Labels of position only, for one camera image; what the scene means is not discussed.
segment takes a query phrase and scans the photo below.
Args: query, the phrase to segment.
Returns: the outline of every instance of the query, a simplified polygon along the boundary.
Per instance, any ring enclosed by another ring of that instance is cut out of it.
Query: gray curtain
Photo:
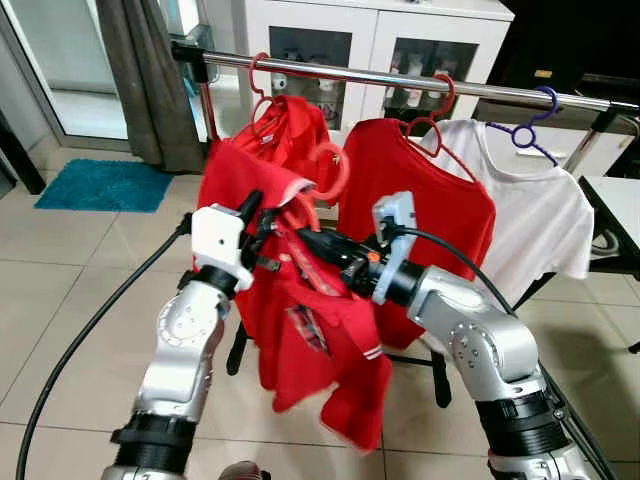
[[[204,154],[157,0],[97,0],[131,152],[168,172],[201,172]]]

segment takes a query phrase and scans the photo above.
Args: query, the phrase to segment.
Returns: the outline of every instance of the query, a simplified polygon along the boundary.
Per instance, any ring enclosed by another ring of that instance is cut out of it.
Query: blue clothes hanger
[[[539,113],[537,115],[534,115],[533,117],[531,117],[531,120],[529,120],[527,123],[518,125],[516,128],[513,128],[513,129],[509,127],[505,127],[504,125],[500,125],[499,123],[494,123],[494,122],[487,122],[487,125],[493,128],[497,128],[498,130],[502,130],[503,132],[509,133],[511,135],[511,141],[518,148],[529,148],[529,147],[535,148],[540,153],[542,153],[545,157],[551,160],[551,163],[553,163],[554,167],[557,167],[558,162],[555,158],[553,158],[553,155],[551,155],[548,150],[546,150],[545,148],[541,147],[536,143],[536,132],[533,130],[533,124],[556,114],[556,112],[558,111],[558,95],[556,94],[553,88],[547,87],[544,85],[540,87],[536,87],[536,90],[540,90],[541,92],[548,93],[549,96],[551,96],[551,110],[545,113]],[[531,135],[531,139],[528,142],[519,143],[518,140],[516,140],[516,134],[522,130],[527,130]]]

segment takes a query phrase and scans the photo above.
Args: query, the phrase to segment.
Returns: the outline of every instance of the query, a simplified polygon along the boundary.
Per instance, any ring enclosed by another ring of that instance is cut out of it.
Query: white cabinet
[[[234,0],[242,53],[356,69],[484,83],[513,15],[498,0]],[[333,133],[364,118],[409,121],[438,108],[444,94],[257,72],[270,94],[301,95],[320,107]],[[248,91],[243,84],[241,92]],[[247,108],[256,101],[246,94]],[[452,118],[468,118],[476,98],[459,97]]]

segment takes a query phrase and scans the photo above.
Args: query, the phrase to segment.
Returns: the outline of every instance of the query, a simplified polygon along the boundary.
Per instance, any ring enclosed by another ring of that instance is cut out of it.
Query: shirt sleeve
[[[587,278],[591,259],[591,243],[593,241],[593,208],[584,207],[579,219],[572,222],[570,229],[557,245],[548,271],[564,273],[576,278]]]

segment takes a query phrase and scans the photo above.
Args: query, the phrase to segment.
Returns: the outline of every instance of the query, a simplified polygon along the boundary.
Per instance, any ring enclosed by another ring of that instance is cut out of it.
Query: black cable
[[[509,315],[513,315],[515,318],[518,318],[518,316],[516,315],[516,312],[513,310],[513,308],[511,308],[511,305],[509,305],[509,302],[507,302],[507,300],[504,298],[504,296],[502,296],[498,288],[493,284],[493,282],[491,282],[491,280],[489,280],[489,278],[484,274],[484,272],[480,270],[480,267],[478,267],[469,257],[467,257],[464,253],[462,253],[456,247],[451,245],[449,242],[441,239],[440,237],[437,237],[427,232],[423,232],[422,230],[418,230],[416,228],[390,225],[390,229],[392,232],[392,236],[396,236],[398,234],[415,235],[416,237],[426,238],[427,240],[430,240],[440,245],[441,247],[449,250],[456,257],[458,257],[458,259],[460,259],[465,265],[467,265],[471,270],[473,270],[473,273],[475,273],[476,276],[482,281],[482,283],[485,284],[485,286],[489,289],[489,291],[493,294],[493,296],[498,300],[502,308]],[[568,425],[568,422],[571,420],[575,422],[578,432],[583,437],[582,438],[583,441],[585,441],[588,448],[591,449],[591,452],[584,452],[584,445],[581,445],[583,449],[583,453],[585,453],[585,455],[589,457],[591,463],[593,464],[594,468],[598,471],[598,474],[601,477],[615,480],[617,477],[613,472],[613,469],[611,468],[611,464],[605,457],[604,452],[602,451],[598,443],[594,440],[593,436],[589,432],[589,429],[587,428],[585,423],[582,421],[582,419],[578,416],[577,412],[569,402],[569,399],[564,395],[564,393],[562,393],[562,390],[560,390],[560,387],[558,386],[556,381],[553,379],[553,377],[551,377],[551,374],[547,371],[546,368],[544,368],[544,366],[542,365],[542,362],[538,361],[538,364],[540,365],[542,376],[547,382],[547,386],[552,391],[552,393],[556,395],[558,399],[560,399],[560,401],[562,402],[562,404],[564,404],[564,407],[568,412],[569,418],[562,419],[561,423],[565,426],[565,428],[572,431],[573,436],[575,437],[576,428],[574,428],[572,425]],[[598,460],[599,465],[594,464],[593,462],[594,458]]]
[[[118,287],[118,289],[113,292],[113,294],[104,302],[104,305],[100,307],[100,309],[95,313],[91,320],[84,326],[84,328],[80,331],[80,333],[73,339],[71,344],[67,347],[65,352],[58,360],[58,363],[51,371],[49,378],[47,378],[47,382],[45,383],[40,395],[38,396],[38,400],[36,401],[33,410],[31,411],[31,416],[29,417],[29,422],[27,423],[27,427],[25,428],[24,435],[22,436],[22,444],[20,445],[20,453],[18,454],[18,464],[16,466],[16,480],[24,480],[25,473],[27,470],[27,455],[29,455],[29,447],[31,445],[31,440],[33,438],[33,433],[36,429],[36,425],[38,424],[38,419],[40,418],[40,414],[44,408],[45,403],[47,402],[47,398],[53,389],[58,377],[62,373],[62,369],[67,365],[73,354],[76,352],[80,344],[87,338],[87,336],[91,333],[91,330],[98,324],[100,319],[104,317],[105,313],[109,311],[109,309],[113,306],[113,304],[122,296],[124,292],[135,282],[140,276],[151,266],[153,263],[164,253],[166,252],[171,245],[176,241],[178,237],[181,235],[187,234],[191,232],[191,214],[187,213],[183,217],[180,225],[176,228],[175,232],[171,234],[171,236],[156,250],[153,254],[144,261],[142,265],[138,267],[138,269],[131,274],[129,278],[125,280],[125,282]]]

